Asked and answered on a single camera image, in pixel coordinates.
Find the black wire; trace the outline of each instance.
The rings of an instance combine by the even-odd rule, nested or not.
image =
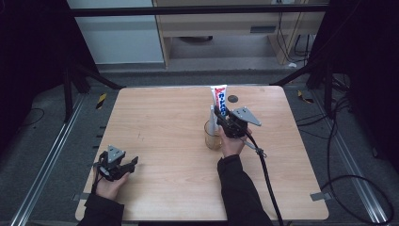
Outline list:
[[[6,2],[4,0],[2,0],[2,5],[3,5],[3,8],[0,11],[0,15],[6,11]]]
[[[284,226],[284,223],[283,223],[283,221],[282,221],[281,212],[279,211],[279,206],[277,205],[276,197],[274,196],[273,188],[272,188],[272,185],[271,185],[271,183],[270,183],[269,173],[267,172],[267,166],[266,166],[266,163],[265,163],[265,161],[264,161],[263,150],[260,149],[260,148],[258,147],[258,145],[257,145],[256,142],[255,142],[255,139],[253,138],[253,136],[252,136],[248,131],[246,131],[246,135],[247,135],[247,137],[250,139],[250,141],[252,142],[252,144],[255,146],[256,153],[258,154],[259,158],[261,159],[262,168],[263,168],[263,174],[264,174],[264,179],[266,180],[266,185],[267,185],[267,189],[269,190],[270,199],[272,200],[274,209],[275,209],[275,211],[276,211],[276,215],[277,215],[278,220],[279,220],[279,225],[280,225],[280,226]]]
[[[345,101],[342,101],[342,99],[341,99],[336,104],[336,106],[334,108],[334,111],[333,111],[333,124],[332,124],[330,135],[328,137],[328,143],[327,143],[327,178],[328,179],[327,179],[327,183],[324,186],[322,186],[321,189],[324,189],[326,185],[329,185],[329,189],[331,190],[331,193],[332,193],[333,197],[335,198],[335,201],[337,202],[337,204],[339,204],[341,206],[341,208],[343,210],[345,210],[349,215],[351,215],[352,217],[358,219],[359,221],[361,221],[363,223],[371,224],[371,225],[385,225],[385,224],[388,224],[389,222],[391,222],[393,220],[394,209],[393,209],[393,206],[392,206],[391,202],[389,201],[387,195],[378,186],[376,186],[376,184],[374,184],[373,182],[371,182],[370,180],[368,180],[368,179],[366,179],[364,177],[360,177],[360,176],[357,176],[357,175],[342,175],[342,176],[339,176],[337,178],[331,179],[331,171],[330,171],[330,152],[331,152],[331,149],[330,149],[330,146],[331,146],[331,140],[334,137],[334,130],[336,128],[338,128],[336,114],[338,112],[338,109],[340,109],[340,105],[343,104],[343,103],[345,103]],[[334,191],[334,188],[332,186],[332,183],[337,181],[337,180],[340,180],[342,178],[347,178],[347,177],[356,177],[358,179],[365,180],[365,181],[369,182],[371,185],[373,185],[378,190],[379,193],[381,193],[381,195],[387,201],[387,203],[388,203],[388,205],[389,205],[389,207],[391,209],[391,215],[388,218],[388,220],[386,220],[384,222],[375,223],[375,222],[372,222],[370,220],[361,218],[358,215],[354,214],[352,211],[350,211],[343,203],[340,202],[338,196],[335,194],[335,191]]]
[[[38,120],[36,120],[36,121],[33,121],[33,122],[30,122],[30,123],[27,123],[27,124],[22,124],[21,126],[28,126],[28,125],[33,125],[33,124],[35,124],[36,122],[38,122],[38,121],[40,121],[43,117],[44,117],[44,110],[43,109],[41,109],[41,108],[32,108],[32,109],[30,109],[31,111],[32,110],[39,110],[39,111],[41,111],[41,116],[39,117],[39,119]]]
[[[321,138],[321,139],[328,139],[328,137],[320,137],[320,136],[318,136],[318,135],[316,135],[316,134],[310,133],[310,132],[305,131],[305,130],[299,130],[299,131],[300,131],[300,132],[303,132],[303,133],[305,133],[305,134],[309,134],[309,135],[314,136],[314,137]]]
[[[311,119],[311,118],[314,118],[314,117],[317,117],[317,116],[325,116],[325,115],[326,115],[326,114],[324,114],[324,113],[320,113],[320,114],[317,114],[317,115],[313,115],[313,116],[309,116],[309,117],[306,117],[306,118],[297,120],[296,122],[308,120],[308,119]]]
[[[282,34],[282,30],[281,30],[281,20],[282,20],[282,12],[279,12],[279,28],[277,30],[276,39],[277,39],[277,44],[279,45],[280,50],[284,54],[285,59],[287,59],[291,63],[297,63],[297,62],[300,62],[300,61],[304,61],[304,59],[293,59],[293,58],[290,57],[290,53],[288,52],[287,44],[285,42],[285,38],[284,38],[284,35]],[[279,34],[281,34],[282,41],[283,41],[284,46],[285,46],[285,50],[282,48],[281,44],[279,43]]]
[[[299,127],[299,126],[307,126],[307,125],[316,124],[317,122],[319,122],[319,121],[325,119],[326,117],[328,117],[328,116],[325,115],[325,116],[323,116],[322,118],[319,118],[319,119],[317,119],[317,120],[315,120],[315,121],[311,121],[311,122],[307,122],[307,123],[303,123],[303,124],[298,124],[297,126]]]

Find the toothpaste tube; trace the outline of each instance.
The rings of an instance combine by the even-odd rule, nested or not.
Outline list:
[[[222,116],[226,116],[226,89],[227,85],[213,86],[211,87],[212,96],[214,97],[214,104],[219,107]]]
[[[216,123],[215,123],[214,114],[215,114],[214,106],[211,105],[211,115],[209,116],[209,121],[208,121],[208,134],[210,136],[214,136],[215,135]]]

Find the white toothpaste tube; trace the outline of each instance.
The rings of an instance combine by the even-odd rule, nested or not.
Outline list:
[[[214,98],[214,104],[219,107],[222,116],[226,116],[226,89],[227,85],[212,86],[212,96]]]

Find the wooden table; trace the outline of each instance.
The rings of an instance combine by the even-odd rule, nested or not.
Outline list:
[[[285,93],[280,87],[228,87],[229,109],[248,107],[262,122],[250,125],[267,154],[270,181],[283,219],[325,219],[324,201],[298,133]],[[106,127],[98,154],[109,144],[127,152],[122,164],[139,156],[136,171],[120,191],[125,220],[225,220],[216,163],[221,151],[209,150],[203,126],[212,104],[209,87],[122,89]],[[259,156],[249,147],[241,153],[245,172],[260,194],[263,208],[277,219],[270,201]],[[84,192],[89,193],[92,174]],[[76,218],[84,215],[84,200]]]

